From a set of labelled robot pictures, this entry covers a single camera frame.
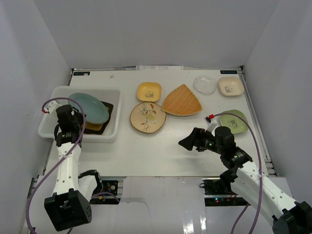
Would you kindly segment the woven bamboo triangular tray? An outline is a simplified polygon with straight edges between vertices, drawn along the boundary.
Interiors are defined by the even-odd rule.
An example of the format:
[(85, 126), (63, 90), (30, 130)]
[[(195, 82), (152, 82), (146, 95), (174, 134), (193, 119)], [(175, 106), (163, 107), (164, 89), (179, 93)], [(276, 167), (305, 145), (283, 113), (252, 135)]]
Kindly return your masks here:
[(162, 110), (174, 116), (191, 116), (203, 110), (199, 99), (186, 85), (172, 90), (162, 104)]

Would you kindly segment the blue-grey round plate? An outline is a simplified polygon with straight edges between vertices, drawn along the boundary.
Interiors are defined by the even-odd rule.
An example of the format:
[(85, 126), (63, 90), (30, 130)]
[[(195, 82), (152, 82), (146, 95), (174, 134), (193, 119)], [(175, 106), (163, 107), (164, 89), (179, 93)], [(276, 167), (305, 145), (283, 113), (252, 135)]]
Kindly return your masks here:
[(68, 104), (81, 112), (83, 108), (87, 122), (92, 124), (103, 124), (109, 119), (106, 106), (92, 95), (85, 93), (74, 93), (69, 96)]

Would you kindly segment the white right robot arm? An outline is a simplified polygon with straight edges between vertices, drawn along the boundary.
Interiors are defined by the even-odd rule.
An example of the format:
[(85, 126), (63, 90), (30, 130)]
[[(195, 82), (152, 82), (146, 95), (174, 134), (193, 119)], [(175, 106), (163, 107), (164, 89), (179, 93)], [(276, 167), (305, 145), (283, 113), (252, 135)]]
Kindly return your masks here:
[(241, 196), (266, 219), (275, 234), (312, 232), (311, 206), (305, 201), (299, 203), (262, 174), (253, 159), (236, 145), (228, 127), (217, 127), (213, 134), (194, 128), (179, 145), (188, 151), (195, 148), (219, 154), (227, 168), (220, 175), (221, 191)]

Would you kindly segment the black square amber plate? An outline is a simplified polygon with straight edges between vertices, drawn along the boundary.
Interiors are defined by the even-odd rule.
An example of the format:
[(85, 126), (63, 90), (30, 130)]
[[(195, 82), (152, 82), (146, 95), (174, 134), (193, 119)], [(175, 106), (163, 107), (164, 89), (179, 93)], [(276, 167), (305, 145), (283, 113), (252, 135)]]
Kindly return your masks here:
[(111, 116), (112, 116), (112, 111), (113, 111), (113, 104), (111, 103), (107, 103), (102, 101), (102, 104), (105, 105), (105, 107), (108, 110), (109, 113), (109, 118), (108, 120), (103, 123), (103, 124), (93, 124), (93, 123), (86, 123), (86, 128), (84, 130), (84, 134), (89, 134), (89, 135), (101, 135), (104, 133), (106, 127), (108, 126), (110, 120), (111, 120)]

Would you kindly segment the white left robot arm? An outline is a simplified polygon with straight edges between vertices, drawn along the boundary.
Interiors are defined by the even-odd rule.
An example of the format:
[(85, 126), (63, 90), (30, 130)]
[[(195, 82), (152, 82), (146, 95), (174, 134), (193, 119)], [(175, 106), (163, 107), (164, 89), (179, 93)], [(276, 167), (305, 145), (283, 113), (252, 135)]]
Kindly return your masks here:
[(78, 172), (83, 115), (69, 104), (59, 106), (56, 115), (54, 135), (60, 164), (55, 187), (51, 197), (44, 200), (44, 208), (60, 232), (92, 221), (90, 200), (102, 191), (103, 182), (97, 170)]

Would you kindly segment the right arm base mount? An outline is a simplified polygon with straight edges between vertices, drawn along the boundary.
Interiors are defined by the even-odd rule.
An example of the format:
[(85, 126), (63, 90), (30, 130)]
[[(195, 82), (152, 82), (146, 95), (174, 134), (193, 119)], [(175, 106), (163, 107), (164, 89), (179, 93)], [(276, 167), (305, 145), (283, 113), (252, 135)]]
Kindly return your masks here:
[(204, 190), (206, 207), (245, 206), (247, 204), (247, 202), (237, 194), (225, 190), (218, 181), (219, 179), (205, 179), (199, 185), (199, 187)]

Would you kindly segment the beige bird pattern plate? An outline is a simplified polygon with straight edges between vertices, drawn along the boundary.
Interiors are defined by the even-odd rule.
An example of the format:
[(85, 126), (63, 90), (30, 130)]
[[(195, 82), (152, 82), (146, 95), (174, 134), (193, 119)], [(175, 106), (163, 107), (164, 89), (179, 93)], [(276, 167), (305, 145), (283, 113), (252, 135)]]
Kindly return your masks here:
[(158, 104), (142, 102), (132, 110), (130, 122), (138, 131), (152, 134), (164, 125), (166, 117), (166, 113)]

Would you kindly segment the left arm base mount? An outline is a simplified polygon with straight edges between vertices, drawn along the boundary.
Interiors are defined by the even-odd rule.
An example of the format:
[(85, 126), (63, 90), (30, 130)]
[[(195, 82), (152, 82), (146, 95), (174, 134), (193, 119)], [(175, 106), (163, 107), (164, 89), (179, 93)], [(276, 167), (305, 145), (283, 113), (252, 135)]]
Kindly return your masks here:
[[(117, 180), (103, 180), (103, 188), (101, 193), (111, 193), (114, 196), (118, 196), (118, 184)], [(119, 203), (119, 198), (116, 200), (113, 196), (108, 194), (98, 195), (97, 198), (92, 198), (91, 204), (97, 205), (117, 205)]]

